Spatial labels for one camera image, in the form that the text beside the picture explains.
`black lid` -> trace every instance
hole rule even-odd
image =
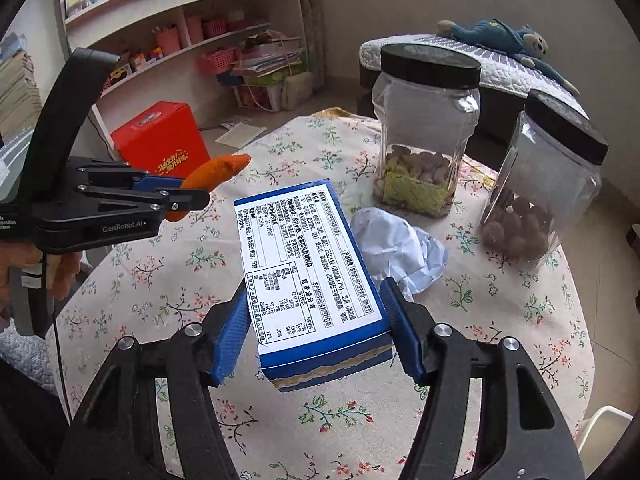
[[[540,128],[576,155],[591,164],[602,164],[609,143],[580,112],[560,99],[534,89],[529,90],[524,111]]]
[[[395,43],[382,47],[380,68],[390,76],[418,83],[467,90],[478,88],[480,63],[471,56],[415,43]]]

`floral tablecloth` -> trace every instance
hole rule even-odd
[[[164,222],[156,238],[115,247],[58,318],[72,410],[121,336],[135,335],[140,342],[168,338],[231,298],[242,280],[236,198],[329,177],[352,214],[370,200],[379,149],[375,120],[337,110],[296,118],[243,150],[252,162],[215,190],[204,211],[180,223]],[[443,277],[415,301],[470,338],[517,337],[577,431],[594,360],[574,280],[562,249],[533,273],[479,245],[476,225],[494,176],[466,158],[446,218],[404,215],[450,249]],[[55,366],[51,331],[47,341]],[[59,371],[54,375],[62,395]],[[157,380],[156,390],[165,460],[169,471],[180,474],[166,380]],[[480,392],[479,381],[472,381],[458,474],[472,466]],[[250,330],[234,375],[211,395],[243,479],[339,480],[399,475],[427,391],[394,358],[342,380],[280,393],[258,367]]]

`plastic jar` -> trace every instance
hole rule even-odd
[[[451,210],[466,141],[480,116],[480,64],[422,44],[381,49],[373,105],[382,123],[374,195],[437,218]]]
[[[562,101],[530,90],[481,217],[481,240],[510,260],[540,263],[598,194],[609,149]]]

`blue box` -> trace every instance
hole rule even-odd
[[[329,180],[234,205],[260,364],[279,390],[391,359],[386,311]]]

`metal screw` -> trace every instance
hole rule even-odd
[[[453,332],[453,330],[451,329],[451,327],[447,324],[444,323],[440,323],[438,325],[435,326],[435,328],[433,329],[433,331],[439,335],[440,337],[449,337],[451,335],[451,333]]]
[[[129,348],[131,348],[133,346],[133,338],[131,336],[124,336],[123,338],[120,338],[120,341],[118,341],[118,348],[120,350],[129,350]]]
[[[184,327],[184,333],[189,337],[196,337],[202,334],[202,325],[200,323],[190,323]]]
[[[520,342],[514,337],[506,337],[506,338],[504,338],[504,341],[502,342],[502,344],[504,345],[504,347],[507,350],[511,350],[511,351],[514,351],[514,350],[517,350],[518,348],[520,348]]]

